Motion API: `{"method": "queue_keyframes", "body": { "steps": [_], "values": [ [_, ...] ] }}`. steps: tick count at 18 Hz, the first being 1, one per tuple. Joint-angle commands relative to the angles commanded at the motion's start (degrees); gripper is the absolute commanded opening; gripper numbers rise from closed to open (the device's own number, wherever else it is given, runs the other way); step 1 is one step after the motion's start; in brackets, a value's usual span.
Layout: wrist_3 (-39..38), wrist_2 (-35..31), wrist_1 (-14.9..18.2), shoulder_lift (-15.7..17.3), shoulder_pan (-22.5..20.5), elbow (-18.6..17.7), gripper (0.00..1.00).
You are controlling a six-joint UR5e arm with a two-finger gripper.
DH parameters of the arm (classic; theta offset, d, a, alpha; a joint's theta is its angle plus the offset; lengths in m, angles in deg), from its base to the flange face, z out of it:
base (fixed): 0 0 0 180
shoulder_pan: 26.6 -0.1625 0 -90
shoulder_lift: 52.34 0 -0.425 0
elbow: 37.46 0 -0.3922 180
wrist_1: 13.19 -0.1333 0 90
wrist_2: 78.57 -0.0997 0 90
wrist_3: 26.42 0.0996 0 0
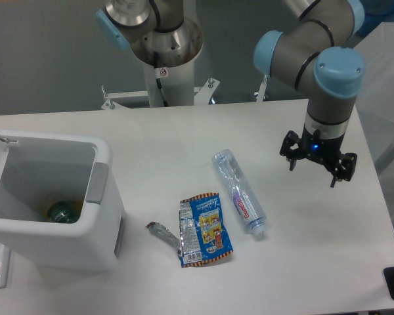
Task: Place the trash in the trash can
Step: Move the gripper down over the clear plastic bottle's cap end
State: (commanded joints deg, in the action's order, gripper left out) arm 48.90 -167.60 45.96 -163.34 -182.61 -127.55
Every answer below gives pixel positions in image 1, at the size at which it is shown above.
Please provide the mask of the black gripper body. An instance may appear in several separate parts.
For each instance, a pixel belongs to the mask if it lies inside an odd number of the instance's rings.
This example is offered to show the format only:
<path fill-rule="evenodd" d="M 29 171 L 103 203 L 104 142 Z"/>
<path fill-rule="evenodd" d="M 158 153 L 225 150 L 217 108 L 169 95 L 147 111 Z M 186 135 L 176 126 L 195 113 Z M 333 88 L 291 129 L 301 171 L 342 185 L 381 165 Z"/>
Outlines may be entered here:
<path fill-rule="evenodd" d="M 334 168 L 339 161 L 343 138 L 344 135 L 333 139 L 322 139 L 304 129 L 296 150 L 297 159 L 308 159 L 325 168 Z"/>

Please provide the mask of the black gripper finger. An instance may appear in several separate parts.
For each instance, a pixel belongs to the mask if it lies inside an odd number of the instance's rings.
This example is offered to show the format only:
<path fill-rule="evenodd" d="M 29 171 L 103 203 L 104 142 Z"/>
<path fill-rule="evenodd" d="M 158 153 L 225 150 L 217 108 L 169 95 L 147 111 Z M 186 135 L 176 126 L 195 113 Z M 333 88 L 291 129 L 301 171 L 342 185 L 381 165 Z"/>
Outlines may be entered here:
<path fill-rule="evenodd" d="M 290 163 L 290 171 L 295 169 L 297 161 L 303 159 L 301 141 L 302 138 L 299 138 L 294 131 L 288 131 L 282 142 L 279 154 Z"/>
<path fill-rule="evenodd" d="M 351 181 L 357 165 L 355 153 L 340 154 L 338 160 L 332 165 L 329 172 L 332 174 L 330 187 L 333 188 L 337 182 Z"/>

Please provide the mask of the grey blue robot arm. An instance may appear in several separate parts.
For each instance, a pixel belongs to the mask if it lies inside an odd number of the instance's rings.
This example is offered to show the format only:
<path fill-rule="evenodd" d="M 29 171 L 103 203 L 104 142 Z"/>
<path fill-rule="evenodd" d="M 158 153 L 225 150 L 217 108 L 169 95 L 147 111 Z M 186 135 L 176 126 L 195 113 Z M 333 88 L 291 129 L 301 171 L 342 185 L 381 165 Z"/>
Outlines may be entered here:
<path fill-rule="evenodd" d="M 254 66 L 308 98 L 303 132 L 285 136 L 280 155 L 291 166 L 308 159 L 334 182 L 349 181 L 357 155 L 341 144 L 361 89 L 364 60 L 344 43 L 364 22 L 360 1 L 288 1 L 299 19 L 289 34 L 268 31 L 253 52 Z M 198 25 L 182 1 L 107 1 L 96 13 L 106 38 L 142 63 L 152 107 L 196 103 L 194 62 L 203 47 Z"/>

